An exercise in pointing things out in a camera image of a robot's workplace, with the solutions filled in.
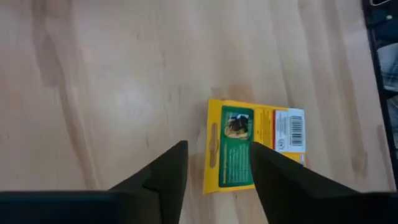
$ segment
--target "green label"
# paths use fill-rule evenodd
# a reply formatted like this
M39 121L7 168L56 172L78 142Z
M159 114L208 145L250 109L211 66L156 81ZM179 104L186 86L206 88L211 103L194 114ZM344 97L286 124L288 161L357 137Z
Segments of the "green label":
M223 106L220 137L220 187L253 184L249 150L253 141L252 109Z

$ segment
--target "wood grain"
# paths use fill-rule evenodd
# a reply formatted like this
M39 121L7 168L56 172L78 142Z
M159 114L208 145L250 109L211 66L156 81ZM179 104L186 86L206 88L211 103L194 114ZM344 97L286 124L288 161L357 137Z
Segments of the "wood grain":
M266 223L202 195L209 97L303 108L307 167L394 190L359 0L0 0L0 189L108 189L181 139L181 223Z

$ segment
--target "barcode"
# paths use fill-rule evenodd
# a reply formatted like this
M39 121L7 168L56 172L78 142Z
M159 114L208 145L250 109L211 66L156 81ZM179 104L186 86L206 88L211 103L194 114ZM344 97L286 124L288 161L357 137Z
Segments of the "barcode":
M290 145L303 146L303 118L301 116L290 117Z

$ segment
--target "hang tab hole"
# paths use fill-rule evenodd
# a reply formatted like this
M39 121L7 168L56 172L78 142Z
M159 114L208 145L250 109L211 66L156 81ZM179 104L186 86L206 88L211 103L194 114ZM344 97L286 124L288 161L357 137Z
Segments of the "hang tab hole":
M217 152L218 152L218 128L217 124L213 123L211 125L211 134L210 134L210 142L209 142L209 148L210 148L210 167L214 168L217 164Z

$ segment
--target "product package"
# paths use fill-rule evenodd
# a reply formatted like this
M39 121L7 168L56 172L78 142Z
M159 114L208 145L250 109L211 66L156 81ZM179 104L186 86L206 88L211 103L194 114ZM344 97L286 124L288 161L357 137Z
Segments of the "product package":
M254 188L249 158L253 141L304 164L304 110L209 100L204 194Z

